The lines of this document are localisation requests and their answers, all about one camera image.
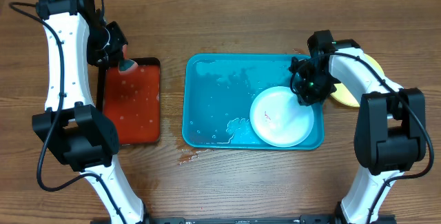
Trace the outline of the green plate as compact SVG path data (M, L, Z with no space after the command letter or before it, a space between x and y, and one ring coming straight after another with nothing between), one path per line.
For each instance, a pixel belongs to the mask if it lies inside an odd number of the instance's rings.
M384 71L381 65L374 58L370 57L368 54L365 54L365 58L377 71L379 71L380 75L384 76ZM350 93L350 91L342 83L337 83L334 86L336 87L336 91L331 93L331 97L334 100L345 106L349 106L352 108L360 107L356 98L352 95L352 93Z

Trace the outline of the light blue plate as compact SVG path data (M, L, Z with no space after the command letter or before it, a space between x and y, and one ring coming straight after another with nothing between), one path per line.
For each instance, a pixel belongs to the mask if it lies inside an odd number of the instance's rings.
M276 86L253 101L249 122L256 135L269 145L291 147L303 142L314 126L314 111L303 106L290 88Z

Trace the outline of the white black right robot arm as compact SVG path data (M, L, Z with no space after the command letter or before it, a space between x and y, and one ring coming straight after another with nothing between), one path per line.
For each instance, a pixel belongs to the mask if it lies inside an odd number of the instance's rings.
M416 179L433 166L425 127L425 100L380 75L352 39L310 37L310 59L291 60L291 91L301 105L322 103L343 84L359 103L354 151L360 164L333 223L394 223L380 206L396 181Z

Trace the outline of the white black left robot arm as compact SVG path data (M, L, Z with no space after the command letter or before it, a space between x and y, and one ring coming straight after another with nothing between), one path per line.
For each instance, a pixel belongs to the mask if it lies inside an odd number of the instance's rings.
M111 223L149 223L144 202L134 193L118 159L119 139L113 122L96 108L88 66L123 62L127 40L116 22L107 23L94 0L38 0L37 21L43 24L49 52L49 88L44 112L32 117L43 141L37 183L56 192L87 180L110 215ZM78 176L60 186L43 182L46 152Z

